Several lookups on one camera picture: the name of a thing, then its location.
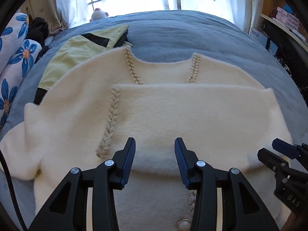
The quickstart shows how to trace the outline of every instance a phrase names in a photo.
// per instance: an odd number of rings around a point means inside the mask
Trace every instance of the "floral pillow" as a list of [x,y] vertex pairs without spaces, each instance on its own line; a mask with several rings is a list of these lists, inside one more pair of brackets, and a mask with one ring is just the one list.
[[16,13],[0,35],[0,73],[4,70],[12,55],[22,45],[29,27],[29,17]]
[[3,127],[4,123],[7,121],[7,116],[17,90],[34,65],[41,50],[41,45],[36,41],[24,40],[23,45],[12,56],[1,73],[0,127]]

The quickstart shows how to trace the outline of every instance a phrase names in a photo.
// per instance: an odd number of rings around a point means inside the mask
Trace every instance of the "blue bedspread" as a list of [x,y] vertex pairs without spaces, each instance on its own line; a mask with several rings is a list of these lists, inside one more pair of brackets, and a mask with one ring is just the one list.
[[[133,54],[141,60],[175,62],[189,59],[193,52],[198,52],[242,68],[265,88],[273,88],[294,144],[308,142],[308,108],[293,80],[278,61],[230,22],[201,12],[181,10],[107,18],[59,33],[51,42],[50,50],[32,67],[19,88],[0,139],[23,121],[24,105],[33,102],[45,67],[65,41],[82,33],[119,24],[129,24],[128,40],[134,45]],[[0,201],[17,223],[4,181],[1,172]],[[14,182],[20,208],[29,225],[35,209],[33,184],[18,180]]]

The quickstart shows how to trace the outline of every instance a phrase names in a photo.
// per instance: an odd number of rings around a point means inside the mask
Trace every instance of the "neckline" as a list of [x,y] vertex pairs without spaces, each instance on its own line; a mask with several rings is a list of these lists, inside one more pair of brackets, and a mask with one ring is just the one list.
[[135,61],[139,62],[143,65],[150,65],[150,64],[157,64],[157,65],[168,65],[168,64],[182,64],[185,62],[190,62],[191,63],[191,67],[190,67],[190,71],[187,71],[187,79],[186,79],[186,83],[194,83],[196,81],[197,75],[198,75],[198,71],[199,71],[199,63],[200,63],[200,57],[201,55],[194,52],[192,57],[184,60],[184,61],[177,61],[177,62],[146,62],[143,60],[138,59],[137,57],[135,57],[133,55],[133,53],[131,52],[131,47],[130,46],[125,46],[124,47],[124,54],[125,54],[125,58],[126,58],[126,64],[128,66],[128,70],[130,72],[130,75],[134,81],[135,84],[139,84],[142,85],[144,84],[144,82],[141,81],[139,75],[137,74],[137,71],[135,69]]

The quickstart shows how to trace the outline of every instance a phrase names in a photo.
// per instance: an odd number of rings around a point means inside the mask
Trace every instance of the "cream sweater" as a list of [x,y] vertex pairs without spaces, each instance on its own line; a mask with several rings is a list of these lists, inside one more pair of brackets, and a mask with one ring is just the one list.
[[[257,159],[275,138],[292,142],[273,91],[199,54],[169,64],[138,60],[129,47],[98,55],[65,74],[40,106],[27,104],[25,121],[0,148],[12,176],[34,179],[38,212],[72,167],[111,159],[128,137],[136,155],[128,184],[115,191],[120,230],[176,231],[179,220],[191,219],[194,198],[179,176],[177,137],[215,168],[238,167],[279,225],[285,221],[289,211],[273,195],[274,175]],[[221,208],[218,219],[220,226]]]

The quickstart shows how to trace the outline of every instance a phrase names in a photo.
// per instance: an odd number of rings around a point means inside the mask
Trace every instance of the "blue flower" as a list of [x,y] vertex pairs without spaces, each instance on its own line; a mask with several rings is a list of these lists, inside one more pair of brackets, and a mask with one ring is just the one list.
[[4,79],[2,81],[1,95],[3,99],[0,98],[0,110],[4,109],[4,113],[0,120],[0,127],[3,127],[4,123],[7,121],[7,116],[9,114],[11,104],[16,96],[17,90],[17,86],[13,87],[9,95],[9,85],[7,84],[7,80]]
[[20,38],[20,37],[22,37],[23,36],[23,34],[26,32],[26,34],[27,34],[27,32],[28,32],[28,27],[29,27],[29,17],[28,17],[28,15],[20,15],[20,16],[16,16],[16,20],[17,21],[20,21],[20,22],[25,22],[22,26],[21,26],[21,28],[20,28],[20,31],[19,31],[19,33],[18,33],[18,39]]
[[[13,32],[13,28],[12,27],[7,27],[7,28],[4,29],[3,33],[1,34],[1,36],[7,36],[7,35],[9,35],[12,32]],[[0,51],[1,51],[1,49],[2,49],[2,39],[0,37]]]
[[23,64],[22,64],[22,71],[23,71],[23,78],[26,76],[27,71],[28,71],[28,66],[32,68],[34,60],[31,54],[33,54],[37,48],[37,44],[31,44],[30,46],[30,41],[25,40],[23,43],[24,47],[20,47],[15,54],[19,54],[13,59],[9,60],[9,65],[18,63],[23,59]]

